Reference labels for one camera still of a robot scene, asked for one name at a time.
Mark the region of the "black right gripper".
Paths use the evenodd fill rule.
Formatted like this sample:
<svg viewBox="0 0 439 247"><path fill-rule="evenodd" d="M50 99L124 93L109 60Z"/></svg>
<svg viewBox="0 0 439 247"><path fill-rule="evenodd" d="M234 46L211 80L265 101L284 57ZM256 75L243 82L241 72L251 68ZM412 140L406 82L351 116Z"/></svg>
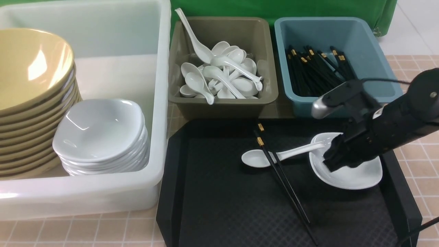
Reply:
<svg viewBox="0 0 439 247"><path fill-rule="evenodd" d="M335 172L342 167L356 168L384 153L386 147L373 133L369 121L351 120L344 132L331 141L329 149L323 154L323 163L330 172Z"/></svg>

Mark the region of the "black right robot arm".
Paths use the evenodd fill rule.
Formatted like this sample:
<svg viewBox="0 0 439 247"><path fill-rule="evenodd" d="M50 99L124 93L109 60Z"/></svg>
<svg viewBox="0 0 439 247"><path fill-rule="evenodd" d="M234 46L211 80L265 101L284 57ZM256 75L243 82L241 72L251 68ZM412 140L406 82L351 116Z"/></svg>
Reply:
<svg viewBox="0 0 439 247"><path fill-rule="evenodd" d="M405 94L384 106L364 89L368 78L347 81L315 100L312 116L316 119L339 107L350 115L344 131L323 154L329 171L358 167L438 131L438 73L438 68L419 73Z"/></svg>

